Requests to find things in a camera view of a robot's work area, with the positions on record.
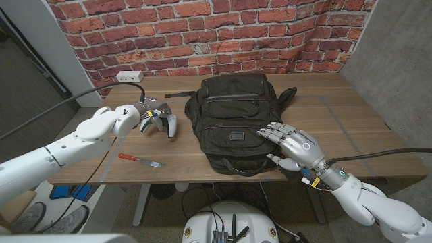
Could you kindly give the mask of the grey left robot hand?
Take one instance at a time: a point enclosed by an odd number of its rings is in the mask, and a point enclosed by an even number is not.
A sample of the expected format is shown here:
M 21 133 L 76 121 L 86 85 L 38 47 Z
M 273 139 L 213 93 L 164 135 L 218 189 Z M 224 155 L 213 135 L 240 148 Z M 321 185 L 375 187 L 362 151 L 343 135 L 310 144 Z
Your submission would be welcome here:
M 163 127 L 168 128 L 168 117 L 172 114 L 169 105 L 154 97 L 145 97 L 143 102 L 134 105 L 140 112 L 140 131 L 146 132 L 151 125 L 156 125 L 160 131 Z

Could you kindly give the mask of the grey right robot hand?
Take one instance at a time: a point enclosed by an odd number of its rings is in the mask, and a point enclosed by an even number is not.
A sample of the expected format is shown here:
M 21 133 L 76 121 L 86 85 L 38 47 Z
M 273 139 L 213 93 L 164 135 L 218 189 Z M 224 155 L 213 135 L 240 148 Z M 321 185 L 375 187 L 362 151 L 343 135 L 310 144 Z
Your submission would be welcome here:
M 257 134 L 281 147 L 287 155 L 285 159 L 273 154 L 268 154 L 267 157 L 288 171 L 307 168 L 332 190 L 340 188 L 350 178 L 350 175 L 337 165 L 330 165 L 325 161 L 325 153 L 317 139 L 304 130 L 272 122 L 258 130 Z

